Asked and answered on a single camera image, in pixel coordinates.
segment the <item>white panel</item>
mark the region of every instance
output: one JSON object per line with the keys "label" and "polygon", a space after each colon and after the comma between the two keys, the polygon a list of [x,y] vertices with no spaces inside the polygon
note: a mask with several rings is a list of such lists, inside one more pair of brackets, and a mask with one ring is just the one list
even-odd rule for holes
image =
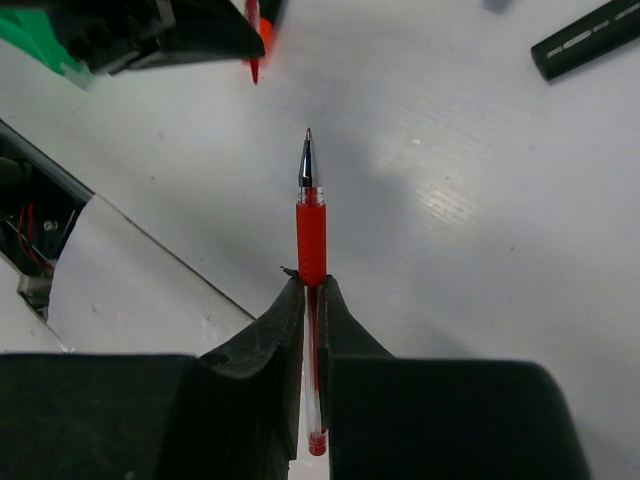
{"label": "white panel", "polygon": [[1,47],[0,115],[253,315],[312,127],[357,318],[402,355],[543,363],[596,475],[637,476],[637,45],[550,86],[530,47],[603,0],[289,3],[257,88],[228,63],[85,93]]}
{"label": "white panel", "polygon": [[98,196],[56,265],[48,324],[76,352],[202,355],[249,322]]}

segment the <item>transparent pen barrel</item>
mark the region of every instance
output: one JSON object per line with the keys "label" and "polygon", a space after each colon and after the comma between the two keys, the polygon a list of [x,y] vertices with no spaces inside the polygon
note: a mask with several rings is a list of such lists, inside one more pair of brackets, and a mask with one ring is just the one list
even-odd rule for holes
{"label": "transparent pen barrel", "polygon": [[322,428],[318,377],[318,287],[305,287],[307,297],[304,324],[304,388],[309,452],[320,456],[326,452],[326,431]]}

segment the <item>metal pen tip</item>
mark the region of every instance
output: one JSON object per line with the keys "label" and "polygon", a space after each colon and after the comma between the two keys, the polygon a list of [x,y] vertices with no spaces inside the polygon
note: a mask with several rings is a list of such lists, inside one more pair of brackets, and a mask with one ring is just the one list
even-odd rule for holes
{"label": "metal pen tip", "polygon": [[322,185],[310,128],[307,128],[307,135],[305,136],[304,146],[302,147],[298,185],[300,187],[319,187]]}

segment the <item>black marker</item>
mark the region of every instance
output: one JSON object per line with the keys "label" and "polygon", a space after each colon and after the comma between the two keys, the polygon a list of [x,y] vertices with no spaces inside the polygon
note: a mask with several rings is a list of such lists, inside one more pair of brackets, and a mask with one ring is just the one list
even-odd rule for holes
{"label": "black marker", "polygon": [[640,0],[613,0],[531,49],[547,80],[640,37]]}

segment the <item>red pen grip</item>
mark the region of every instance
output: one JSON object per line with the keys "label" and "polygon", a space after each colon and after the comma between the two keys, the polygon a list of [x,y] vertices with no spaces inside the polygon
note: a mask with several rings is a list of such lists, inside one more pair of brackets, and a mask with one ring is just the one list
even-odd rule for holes
{"label": "red pen grip", "polygon": [[298,271],[302,283],[319,287],[327,276],[327,206],[296,205]]}

